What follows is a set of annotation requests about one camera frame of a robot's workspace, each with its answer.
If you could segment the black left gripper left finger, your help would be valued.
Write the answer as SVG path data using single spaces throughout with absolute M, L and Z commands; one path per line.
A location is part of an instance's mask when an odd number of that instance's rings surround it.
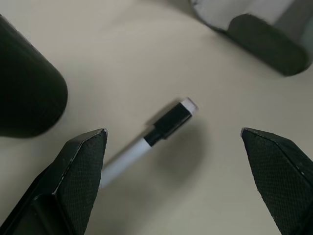
M 84 235 L 97 197 L 107 131 L 70 139 L 32 182 L 0 235 Z

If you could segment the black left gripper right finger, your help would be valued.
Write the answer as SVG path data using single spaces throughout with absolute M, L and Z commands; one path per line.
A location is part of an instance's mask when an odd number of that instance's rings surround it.
M 281 235 L 313 235 L 313 161 L 291 140 L 243 128 L 255 185 Z

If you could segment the black cup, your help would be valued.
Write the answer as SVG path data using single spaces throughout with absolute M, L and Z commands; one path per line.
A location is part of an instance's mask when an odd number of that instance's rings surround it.
M 0 14 L 0 137 L 48 131 L 67 106 L 59 71 Z

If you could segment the white marker with black cap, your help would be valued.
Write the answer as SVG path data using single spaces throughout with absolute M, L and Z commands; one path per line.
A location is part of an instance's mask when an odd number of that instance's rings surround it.
M 192 118 L 197 109 L 197 105 L 187 97 L 162 115 L 147 134 L 128 145 L 104 165 L 100 188 L 108 186 L 125 169 L 146 155 L 159 141 L 169 138 Z

